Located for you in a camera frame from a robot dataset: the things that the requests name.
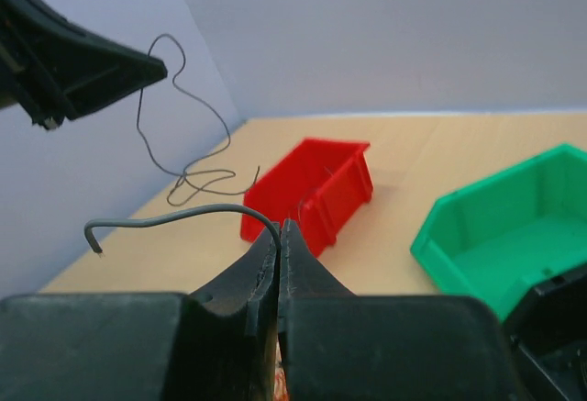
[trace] wooden table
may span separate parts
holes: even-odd
[[[235,170],[237,178],[216,187],[236,191],[247,187],[257,165],[264,173],[303,137],[371,142],[373,199],[320,261],[357,294],[423,294],[435,288],[409,248],[434,201],[563,141],[587,149],[587,114],[256,119],[234,134],[229,150],[197,167]],[[176,210],[165,201],[167,191],[134,217]],[[230,200],[242,196],[200,194],[188,206]],[[104,258],[89,251],[44,291],[191,292],[247,249],[239,223],[239,215],[221,213],[118,229],[102,241]]]

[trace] wire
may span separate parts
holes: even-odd
[[[92,250],[97,254],[102,254],[102,247],[94,236],[93,228],[96,227],[122,227],[122,228],[148,228],[156,227],[161,224],[167,224],[176,220],[185,219],[187,217],[207,215],[209,213],[233,212],[242,215],[249,215],[255,217],[262,222],[271,233],[273,242],[275,242],[275,250],[279,258],[282,252],[282,242],[280,241],[279,231],[271,223],[271,221],[264,215],[247,206],[238,204],[211,204],[207,206],[196,206],[188,208],[187,210],[176,211],[163,216],[149,217],[147,219],[93,219],[83,226],[83,234],[90,244]]]
[[[220,192],[217,190],[211,190],[208,189],[206,187],[208,187],[209,185],[212,185],[214,183],[217,183],[219,181],[224,181],[226,179],[230,179],[230,178],[234,178],[237,176],[237,174],[229,169],[211,169],[211,170],[197,170],[195,172],[188,172],[189,168],[196,164],[197,162],[203,161],[207,158],[210,158],[212,156],[217,155],[218,153],[221,153],[223,151],[225,151],[226,149],[228,149],[228,147],[230,147],[230,144],[232,143],[232,136],[230,135],[230,130],[228,128],[227,122],[222,118],[222,116],[218,113],[218,111],[216,109],[214,109],[212,107],[212,105],[210,105],[207,101],[205,101],[203,98],[192,94],[191,92],[189,92],[188,90],[184,89],[183,87],[181,87],[180,85],[177,84],[177,77],[183,72],[183,70],[185,69],[185,66],[187,64],[187,59],[185,56],[185,50],[183,49],[182,44],[171,34],[168,33],[163,33],[160,34],[159,36],[157,36],[155,38],[155,40],[153,40],[150,44],[149,47],[149,52],[147,53],[149,56],[152,53],[153,49],[155,48],[155,46],[157,45],[157,43],[162,40],[162,39],[168,39],[171,42],[173,42],[175,44],[175,46],[177,46],[178,50],[180,51],[180,53],[182,54],[182,66],[180,67],[179,71],[177,71],[173,77],[172,77],[172,84],[173,87],[179,91],[180,93],[192,98],[194,101],[204,105],[205,107],[207,107],[222,123],[222,127],[224,128],[226,135],[227,135],[227,143],[221,147],[218,150],[214,150],[211,153],[208,153],[205,156],[196,158],[190,162],[188,162],[187,164],[185,164],[185,166],[183,167],[183,170],[181,173],[177,173],[173,170],[169,170],[165,167],[163,167],[163,165],[161,163],[159,163],[159,161],[157,161],[157,158],[155,158],[155,155],[153,153],[153,150],[150,146],[149,140],[147,139],[147,135],[145,135],[145,132],[143,132],[143,130],[140,127],[140,117],[141,117],[141,112],[142,112],[142,105],[143,105],[143,93],[144,93],[144,88],[140,89],[140,93],[138,96],[138,108],[137,108],[137,132],[140,135],[140,137],[142,138],[143,142],[145,143],[145,147],[147,148],[147,153],[149,154],[150,160],[153,162],[153,164],[155,164],[155,166],[160,169],[162,172],[170,174],[171,176],[177,176],[178,179],[175,182],[175,185],[172,187],[172,189],[170,190],[170,192],[167,194],[167,203],[170,206],[184,206],[185,204],[187,204],[190,200],[192,200],[192,198],[194,198],[194,196],[196,196],[198,193],[200,192],[205,192],[205,193],[211,193],[213,195],[224,195],[224,196],[237,196],[237,195],[243,195],[245,193],[247,193],[247,191],[257,182],[257,178],[259,177],[259,172],[260,172],[260,166],[257,166],[257,172],[255,173],[255,177],[253,179],[253,182],[251,183],[251,185],[249,187],[247,187],[245,190],[242,190],[240,192]],[[210,181],[208,181],[207,183],[203,184],[203,185],[196,185],[193,184],[190,181],[190,177],[194,177],[194,176],[199,176],[202,174],[210,174],[210,173],[218,173],[220,174],[217,178],[214,178]],[[189,185],[190,187],[192,187],[194,189],[194,192],[191,193],[186,199],[184,199],[182,202],[173,202],[172,201],[172,196],[173,194],[184,184]]]

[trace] plastic container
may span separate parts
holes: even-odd
[[[317,257],[365,202],[373,184],[363,152],[368,142],[304,139],[245,193],[244,205],[283,225],[295,220]],[[263,225],[243,216],[240,237],[254,241]]]
[[[533,285],[587,262],[587,154],[561,145],[441,197],[412,253],[442,291],[504,320]]]

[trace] red bin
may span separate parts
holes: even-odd
[[[247,193],[244,205],[283,225],[297,221],[317,257],[337,241],[352,214],[371,200],[373,184],[363,152],[369,142],[304,139]],[[254,241],[263,224],[243,216],[240,237]]]

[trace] green plastic bin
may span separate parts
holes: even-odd
[[[563,144],[439,198],[411,251],[440,290],[504,320],[533,285],[587,262],[587,153]]]

